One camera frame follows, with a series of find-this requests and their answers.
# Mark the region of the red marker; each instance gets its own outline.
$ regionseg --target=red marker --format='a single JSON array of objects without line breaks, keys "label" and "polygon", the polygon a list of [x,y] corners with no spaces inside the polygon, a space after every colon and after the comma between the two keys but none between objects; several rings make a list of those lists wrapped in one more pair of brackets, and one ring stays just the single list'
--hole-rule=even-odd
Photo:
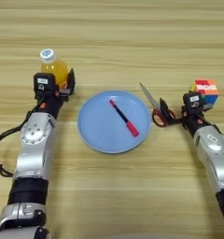
[{"label": "red marker", "polygon": [[127,128],[129,129],[129,131],[131,132],[133,137],[136,137],[137,135],[139,135],[139,132],[136,130],[136,128],[133,126],[133,124],[125,117],[125,115],[121,112],[121,110],[116,106],[115,102],[112,100],[109,100],[109,103],[116,109],[118,114],[123,118],[123,120],[126,123]]}]

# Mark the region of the plastic bottle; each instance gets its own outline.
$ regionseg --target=plastic bottle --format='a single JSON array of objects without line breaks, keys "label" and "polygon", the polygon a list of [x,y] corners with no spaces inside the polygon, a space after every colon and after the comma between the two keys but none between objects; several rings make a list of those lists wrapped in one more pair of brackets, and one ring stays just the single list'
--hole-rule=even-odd
[{"label": "plastic bottle", "polygon": [[68,75],[66,63],[56,56],[53,49],[43,49],[40,52],[40,58],[42,61],[41,72],[52,73],[59,88],[65,88]]}]

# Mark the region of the colorful cube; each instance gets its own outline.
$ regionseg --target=colorful cube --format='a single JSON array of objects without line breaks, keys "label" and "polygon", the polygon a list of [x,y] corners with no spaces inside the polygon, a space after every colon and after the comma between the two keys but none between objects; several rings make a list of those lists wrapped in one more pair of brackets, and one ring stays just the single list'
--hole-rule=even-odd
[{"label": "colorful cube", "polygon": [[201,93],[206,104],[214,104],[219,96],[216,82],[212,79],[198,78],[191,87],[192,91]]}]

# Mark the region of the black cable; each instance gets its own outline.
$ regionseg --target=black cable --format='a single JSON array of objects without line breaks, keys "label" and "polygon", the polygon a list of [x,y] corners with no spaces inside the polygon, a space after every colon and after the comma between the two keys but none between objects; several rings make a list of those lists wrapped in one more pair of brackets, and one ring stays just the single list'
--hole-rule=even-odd
[{"label": "black cable", "polygon": [[[0,141],[2,139],[6,138],[7,136],[11,135],[11,134],[14,134],[15,132],[20,131],[22,126],[24,125],[24,123],[27,122],[27,120],[30,118],[32,113],[35,112],[38,109],[38,107],[43,103],[44,100],[45,100],[45,97],[43,97],[41,100],[39,100],[37,102],[36,106],[31,111],[28,111],[25,120],[19,126],[16,126],[16,127],[12,128],[12,129],[9,129],[9,130],[1,133],[0,134]],[[0,163],[0,175],[1,176],[5,176],[5,177],[13,177],[13,174],[10,173],[8,170],[6,170],[4,168],[2,163]]]}]

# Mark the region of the round plate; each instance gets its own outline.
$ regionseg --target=round plate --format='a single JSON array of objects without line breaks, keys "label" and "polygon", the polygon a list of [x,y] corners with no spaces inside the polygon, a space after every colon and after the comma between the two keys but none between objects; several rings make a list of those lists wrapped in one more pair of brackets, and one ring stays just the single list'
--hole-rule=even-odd
[{"label": "round plate", "polygon": [[[109,103],[113,100],[139,131],[133,137],[124,120]],[[104,153],[121,153],[138,146],[147,137],[151,117],[146,105],[126,91],[104,91],[89,99],[80,109],[77,126],[83,140]]]}]

